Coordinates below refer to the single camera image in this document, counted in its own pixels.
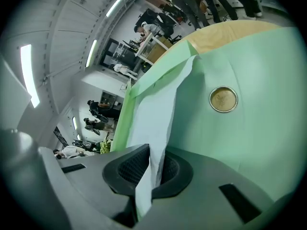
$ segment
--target black hair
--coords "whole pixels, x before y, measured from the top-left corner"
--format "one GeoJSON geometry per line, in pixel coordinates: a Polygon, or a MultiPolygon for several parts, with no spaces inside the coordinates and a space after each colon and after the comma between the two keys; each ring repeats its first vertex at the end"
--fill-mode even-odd
{"type": "Polygon", "coordinates": [[[138,32],[139,27],[140,27],[140,26],[137,26],[137,25],[134,27],[134,32],[135,32],[135,33],[138,32]]]}

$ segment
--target ceiling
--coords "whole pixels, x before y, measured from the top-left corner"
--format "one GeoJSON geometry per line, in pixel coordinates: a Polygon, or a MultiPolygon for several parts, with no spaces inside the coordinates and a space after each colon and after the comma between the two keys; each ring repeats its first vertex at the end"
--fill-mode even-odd
{"type": "Polygon", "coordinates": [[[32,45],[32,69],[40,105],[38,117],[60,114],[73,96],[71,77],[84,71],[93,40],[98,61],[117,22],[136,0],[25,0],[0,39],[1,52],[24,85],[20,47],[32,45]]]}

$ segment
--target black rectangular slot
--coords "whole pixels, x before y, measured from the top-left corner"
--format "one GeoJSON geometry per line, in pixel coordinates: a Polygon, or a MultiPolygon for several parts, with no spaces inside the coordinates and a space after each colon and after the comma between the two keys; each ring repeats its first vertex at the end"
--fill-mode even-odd
{"type": "Polygon", "coordinates": [[[261,214],[261,211],[249,202],[233,184],[220,186],[219,189],[244,223],[248,223],[261,214]]]}
{"type": "Polygon", "coordinates": [[[64,168],[62,168],[62,170],[63,170],[64,174],[66,174],[66,173],[77,171],[77,170],[80,170],[80,169],[83,169],[83,168],[85,168],[85,166],[83,164],[79,163],[79,164],[76,164],[76,165],[64,167],[64,168]]]}

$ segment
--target fluorescent light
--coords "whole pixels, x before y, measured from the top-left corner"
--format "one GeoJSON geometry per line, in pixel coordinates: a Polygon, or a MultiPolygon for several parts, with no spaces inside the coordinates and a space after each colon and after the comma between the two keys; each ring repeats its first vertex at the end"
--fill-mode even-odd
{"type": "Polygon", "coordinates": [[[74,126],[75,130],[77,130],[77,123],[76,123],[76,118],[75,117],[72,118],[72,123],[73,123],[73,126],[74,126]]]}
{"type": "Polygon", "coordinates": [[[87,62],[86,62],[86,66],[85,66],[85,67],[89,67],[89,65],[90,65],[91,58],[92,58],[92,55],[93,55],[93,52],[94,52],[96,43],[97,43],[97,40],[94,40],[94,41],[93,41],[93,45],[92,45],[92,47],[91,47],[90,54],[88,55],[88,59],[87,59],[87,62]]]}
{"type": "Polygon", "coordinates": [[[39,104],[39,99],[35,89],[31,63],[31,45],[20,48],[21,67],[23,69],[24,82],[28,93],[32,96],[31,102],[34,108],[39,104]]]}
{"type": "Polygon", "coordinates": [[[110,16],[110,14],[111,14],[112,11],[115,9],[115,7],[120,3],[120,1],[122,1],[122,0],[117,0],[117,1],[113,4],[113,6],[111,7],[111,9],[108,11],[108,13],[106,13],[106,16],[107,16],[107,17],[110,16]]]}

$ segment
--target gray pants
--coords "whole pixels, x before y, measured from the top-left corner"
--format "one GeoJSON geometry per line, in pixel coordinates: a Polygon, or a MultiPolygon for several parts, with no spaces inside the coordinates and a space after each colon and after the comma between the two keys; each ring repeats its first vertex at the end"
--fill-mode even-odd
{"type": "Polygon", "coordinates": [[[206,16],[201,11],[200,7],[197,5],[195,0],[172,0],[172,3],[177,5],[182,11],[187,15],[188,19],[191,21],[195,30],[200,28],[201,26],[198,24],[196,16],[200,19],[203,26],[210,25],[206,19],[206,16]]]}

